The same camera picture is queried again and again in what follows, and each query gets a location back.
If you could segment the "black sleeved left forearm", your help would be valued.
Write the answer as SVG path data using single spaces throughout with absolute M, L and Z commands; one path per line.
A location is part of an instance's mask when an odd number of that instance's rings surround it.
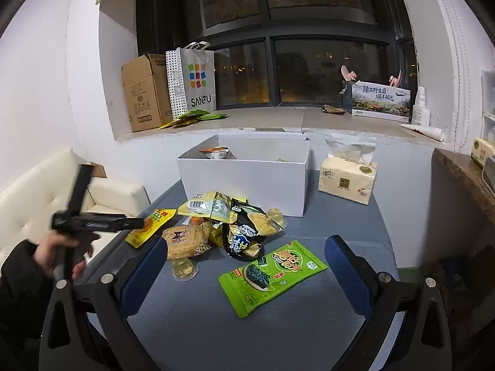
M 37 370 L 53 279 L 34 260 L 37 245 L 24 240 L 1 269 L 1 369 Z

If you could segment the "person's left hand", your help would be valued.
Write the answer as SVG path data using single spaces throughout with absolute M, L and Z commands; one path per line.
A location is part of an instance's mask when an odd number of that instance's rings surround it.
M 76 237 L 62 235 L 56 231 L 51 231 L 44 237 L 36 248 L 33 259 L 42 269 L 43 273 L 48 277 L 54 276 L 55 258 L 60 247 L 76 248 L 80 243 L 83 243 L 85 254 L 91 258 L 93 255 L 92 242 L 98 240 L 99 235 L 94 233 L 83 233 L 81 240 Z

